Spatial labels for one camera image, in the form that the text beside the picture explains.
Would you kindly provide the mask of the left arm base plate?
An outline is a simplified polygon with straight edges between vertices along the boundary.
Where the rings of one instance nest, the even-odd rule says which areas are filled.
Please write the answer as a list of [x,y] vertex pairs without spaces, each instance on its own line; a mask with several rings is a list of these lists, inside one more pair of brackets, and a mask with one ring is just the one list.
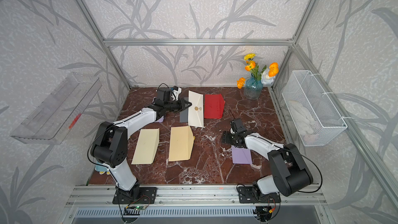
[[135,187],[130,191],[117,189],[113,204],[154,204],[157,187]]

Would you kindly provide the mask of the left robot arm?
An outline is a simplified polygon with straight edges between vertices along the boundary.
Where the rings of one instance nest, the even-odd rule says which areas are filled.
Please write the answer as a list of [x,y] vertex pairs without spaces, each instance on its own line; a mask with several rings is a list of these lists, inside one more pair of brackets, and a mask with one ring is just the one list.
[[152,103],[135,114],[116,122],[102,122],[87,151],[93,164],[104,166],[116,182],[117,193],[138,198],[140,184],[127,162],[128,140],[132,134],[158,121],[166,113],[187,110],[192,103],[176,95],[179,87],[159,86]]

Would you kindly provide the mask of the pale yellow envelope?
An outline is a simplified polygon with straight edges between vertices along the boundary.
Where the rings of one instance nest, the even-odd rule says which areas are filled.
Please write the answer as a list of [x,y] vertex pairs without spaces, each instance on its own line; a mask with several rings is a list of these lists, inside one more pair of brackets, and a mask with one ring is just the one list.
[[152,164],[159,145],[160,129],[141,129],[132,165]]

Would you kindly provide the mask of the grey envelope with gold seal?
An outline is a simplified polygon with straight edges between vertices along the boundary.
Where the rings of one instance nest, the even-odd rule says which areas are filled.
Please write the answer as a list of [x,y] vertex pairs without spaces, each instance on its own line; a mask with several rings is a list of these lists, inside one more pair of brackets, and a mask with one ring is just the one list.
[[179,122],[180,123],[188,122],[188,109],[185,109],[179,113]]

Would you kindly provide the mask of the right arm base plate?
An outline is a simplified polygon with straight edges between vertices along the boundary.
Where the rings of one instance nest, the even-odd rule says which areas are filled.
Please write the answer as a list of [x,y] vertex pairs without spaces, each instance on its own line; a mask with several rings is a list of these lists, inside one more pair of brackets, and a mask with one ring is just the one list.
[[238,198],[240,203],[269,203],[279,204],[281,198],[279,193],[271,193],[264,195],[259,190],[253,189],[252,186],[236,186]]

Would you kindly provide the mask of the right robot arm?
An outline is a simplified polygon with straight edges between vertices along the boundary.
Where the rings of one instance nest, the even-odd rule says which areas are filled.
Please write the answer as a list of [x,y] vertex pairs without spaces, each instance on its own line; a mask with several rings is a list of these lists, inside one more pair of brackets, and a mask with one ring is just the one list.
[[279,144],[249,131],[239,118],[233,119],[230,125],[231,129],[223,132],[222,142],[255,151],[269,161],[271,175],[253,182],[252,193],[258,201],[278,194],[288,197],[314,182],[305,162],[311,160],[294,144]]

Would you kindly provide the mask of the cream white envelope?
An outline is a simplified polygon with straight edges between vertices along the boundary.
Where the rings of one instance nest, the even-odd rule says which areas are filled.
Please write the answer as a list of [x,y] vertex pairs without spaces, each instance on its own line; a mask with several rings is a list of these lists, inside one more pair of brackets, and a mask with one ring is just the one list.
[[192,127],[204,127],[204,95],[189,91],[188,125]]

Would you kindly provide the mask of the tan kraft envelope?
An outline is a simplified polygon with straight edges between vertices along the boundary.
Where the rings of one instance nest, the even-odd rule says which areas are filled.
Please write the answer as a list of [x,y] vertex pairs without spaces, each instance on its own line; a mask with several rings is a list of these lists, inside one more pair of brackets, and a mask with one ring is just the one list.
[[171,127],[169,162],[191,158],[195,137],[190,126]]

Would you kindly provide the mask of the red envelope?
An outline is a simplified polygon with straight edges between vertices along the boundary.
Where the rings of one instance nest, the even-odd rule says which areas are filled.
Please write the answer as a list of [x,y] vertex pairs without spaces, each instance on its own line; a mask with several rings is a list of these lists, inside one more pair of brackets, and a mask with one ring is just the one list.
[[206,94],[204,101],[204,118],[221,119],[225,100],[221,94]]

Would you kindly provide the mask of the lilac envelope with gold seal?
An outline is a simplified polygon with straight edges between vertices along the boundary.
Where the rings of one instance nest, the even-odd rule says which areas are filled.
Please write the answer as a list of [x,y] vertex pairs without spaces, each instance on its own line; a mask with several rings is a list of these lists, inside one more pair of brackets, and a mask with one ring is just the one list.
[[160,119],[158,119],[156,122],[162,123],[164,121],[164,116],[162,116]]

